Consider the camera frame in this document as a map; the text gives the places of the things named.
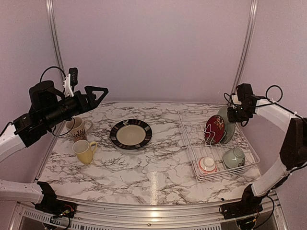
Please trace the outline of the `pale green plate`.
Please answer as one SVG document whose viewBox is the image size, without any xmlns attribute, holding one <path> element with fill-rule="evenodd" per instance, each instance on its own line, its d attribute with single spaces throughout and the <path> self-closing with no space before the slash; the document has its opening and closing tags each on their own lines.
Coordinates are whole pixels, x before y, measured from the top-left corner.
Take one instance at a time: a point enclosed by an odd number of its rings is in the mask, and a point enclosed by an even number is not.
<svg viewBox="0 0 307 230">
<path fill-rule="evenodd" d="M 235 129 L 236 129 L 236 125 L 235 123 L 231 123 L 228 120 L 228 116 L 227 116 L 227 106 L 223 106 L 222 108 L 219 109 L 218 111 L 218 115 L 221 116 L 224 120 L 224 135 L 223 138 L 220 140 L 221 144 L 226 144 L 228 142 L 230 142 L 230 140 L 232 139 L 234 133 L 235 133 Z"/>
</svg>

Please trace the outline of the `red floral plate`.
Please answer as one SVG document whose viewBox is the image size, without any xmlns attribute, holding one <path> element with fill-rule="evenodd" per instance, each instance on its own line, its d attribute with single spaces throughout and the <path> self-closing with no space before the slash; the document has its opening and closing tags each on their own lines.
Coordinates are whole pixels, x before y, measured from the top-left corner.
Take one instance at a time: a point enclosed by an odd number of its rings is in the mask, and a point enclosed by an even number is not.
<svg viewBox="0 0 307 230">
<path fill-rule="evenodd" d="M 204 128 L 204 140 L 208 145 L 218 144 L 225 131 L 225 122 L 220 115 L 211 116 Z"/>
</svg>

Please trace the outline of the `white coral pattern mug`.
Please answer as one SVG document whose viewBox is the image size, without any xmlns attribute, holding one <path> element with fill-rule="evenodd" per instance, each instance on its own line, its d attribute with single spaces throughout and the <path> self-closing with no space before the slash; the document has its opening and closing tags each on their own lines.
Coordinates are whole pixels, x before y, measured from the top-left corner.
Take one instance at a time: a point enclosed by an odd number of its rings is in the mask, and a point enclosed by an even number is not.
<svg viewBox="0 0 307 230">
<path fill-rule="evenodd" d="M 87 140 L 87 134 L 92 130 L 94 124 L 91 120 L 83 120 L 80 117 L 73 117 L 66 122 L 66 130 L 74 142 Z"/>
</svg>

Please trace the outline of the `black striped rim plate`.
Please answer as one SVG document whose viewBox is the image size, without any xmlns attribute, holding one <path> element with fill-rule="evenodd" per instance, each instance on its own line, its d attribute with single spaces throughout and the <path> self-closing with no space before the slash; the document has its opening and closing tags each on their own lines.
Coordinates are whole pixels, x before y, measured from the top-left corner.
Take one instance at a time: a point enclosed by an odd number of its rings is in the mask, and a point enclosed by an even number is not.
<svg viewBox="0 0 307 230">
<path fill-rule="evenodd" d="M 135 150 L 147 145 L 152 136 L 151 127 L 139 119 L 120 121 L 110 131 L 112 143 L 125 150 Z"/>
</svg>

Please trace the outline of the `yellow ceramic mug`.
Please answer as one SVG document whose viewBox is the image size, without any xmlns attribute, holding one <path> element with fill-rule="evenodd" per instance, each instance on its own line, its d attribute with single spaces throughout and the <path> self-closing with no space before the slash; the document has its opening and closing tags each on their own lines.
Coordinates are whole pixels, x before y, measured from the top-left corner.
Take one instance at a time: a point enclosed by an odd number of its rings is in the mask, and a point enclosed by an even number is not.
<svg viewBox="0 0 307 230">
<path fill-rule="evenodd" d="M 98 144 L 95 141 L 88 142 L 82 139 L 73 144 L 72 151 L 81 163 L 90 164 L 97 147 Z"/>
</svg>

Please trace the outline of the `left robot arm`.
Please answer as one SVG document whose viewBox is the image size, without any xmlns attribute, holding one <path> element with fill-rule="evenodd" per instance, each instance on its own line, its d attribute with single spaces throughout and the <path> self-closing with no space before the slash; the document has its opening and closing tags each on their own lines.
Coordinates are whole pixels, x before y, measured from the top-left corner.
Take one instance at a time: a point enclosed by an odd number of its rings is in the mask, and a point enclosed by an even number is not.
<svg viewBox="0 0 307 230">
<path fill-rule="evenodd" d="M 56 125 L 74 121 L 75 116 L 94 110 L 105 96 L 108 88 L 86 86 L 85 93 L 73 92 L 71 87 L 64 92 L 57 90 L 51 80 L 42 81 L 29 89 L 31 107 L 28 113 L 8 122 L 0 134 L 0 160 L 27 148 Z M 1 180 L 2 201 L 41 203 L 50 213 L 60 210 L 60 202 L 51 186 L 46 182 L 18 183 Z"/>
</svg>

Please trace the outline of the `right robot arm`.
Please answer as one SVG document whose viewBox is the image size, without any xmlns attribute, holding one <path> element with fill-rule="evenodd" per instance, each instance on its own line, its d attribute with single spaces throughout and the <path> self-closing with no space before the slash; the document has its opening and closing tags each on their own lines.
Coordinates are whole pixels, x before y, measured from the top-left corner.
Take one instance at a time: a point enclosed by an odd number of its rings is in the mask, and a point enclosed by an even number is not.
<svg viewBox="0 0 307 230">
<path fill-rule="evenodd" d="M 238 203 L 238 211 L 247 215 L 256 207 L 255 198 L 262 198 L 282 185 L 288 177 L 307 165 L 307 119 L 285 108 L 280 99 L 270 99 L 269 94 L 256 95 L 249 83 L 242 83 L 231 94 L 228 119 L 242 127 L 257 117 L 264 123 L 255 128 L 262 135 L 259 147 L 263 152 L 277 150 L 275 163 L 243 193 Z"/>
</svg>

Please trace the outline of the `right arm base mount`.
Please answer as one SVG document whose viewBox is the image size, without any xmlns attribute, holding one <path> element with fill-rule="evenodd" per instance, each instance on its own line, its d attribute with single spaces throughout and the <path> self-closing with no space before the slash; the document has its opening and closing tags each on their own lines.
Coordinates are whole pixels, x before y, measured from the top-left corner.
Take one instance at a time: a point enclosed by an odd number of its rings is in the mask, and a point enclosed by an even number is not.
<svg viewBox="0 0 307 230">
<path fill-rule="evenodd" d="M 223 215 L 224 219 L 243 217 L 263 210 L 261 202 L 266 194 L 255 196 L 251 186 L 250 184 L 244 189 L 240 201 L 222 204 L 219 207 L 219 212 Z"/>
</svg>

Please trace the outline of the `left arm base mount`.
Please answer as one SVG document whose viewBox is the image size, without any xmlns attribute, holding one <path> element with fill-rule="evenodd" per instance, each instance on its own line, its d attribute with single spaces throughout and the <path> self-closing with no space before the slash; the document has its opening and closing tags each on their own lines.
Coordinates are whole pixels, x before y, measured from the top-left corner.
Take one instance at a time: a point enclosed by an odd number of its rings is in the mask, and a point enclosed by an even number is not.
<svg viewBox="0 0 307 230">
<path fill-rule="evenodd" d="M 42 189 L 43 199 L 35 204 L 37 210 L 53 214 L 55 217 L 66 216 L 73 218 L 76 210 L 76 203 L 59 200 L 55 191 L 47 182 L 37 182 Z"/>
</svg>

